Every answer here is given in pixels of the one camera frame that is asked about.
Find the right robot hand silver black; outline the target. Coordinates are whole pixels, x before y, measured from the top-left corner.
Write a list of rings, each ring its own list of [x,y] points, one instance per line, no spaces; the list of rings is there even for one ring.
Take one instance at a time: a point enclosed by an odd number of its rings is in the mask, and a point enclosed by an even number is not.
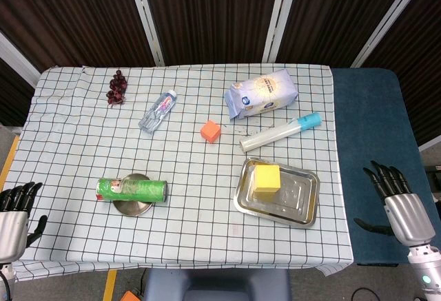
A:
[[[419,196],[411,191],[404,174],[394,166],[387,167],[376,161],[371,164],[375,171],[364,168],[370,178],[384,211],[389,225],[370,225],[354,218],[354,222],[362,229],[395,238],[406,247],[427,245],[435,237],[435,229]]]

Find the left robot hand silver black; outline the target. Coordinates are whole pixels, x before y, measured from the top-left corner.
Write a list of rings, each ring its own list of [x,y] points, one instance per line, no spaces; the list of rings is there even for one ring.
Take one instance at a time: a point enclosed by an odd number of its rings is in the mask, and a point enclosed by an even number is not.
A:
[[[37,227],[29,234],[30,212],[42,183],[29,182],[1,192],[1,265],[18,260],[38,240],[48,221],[42,215]]]

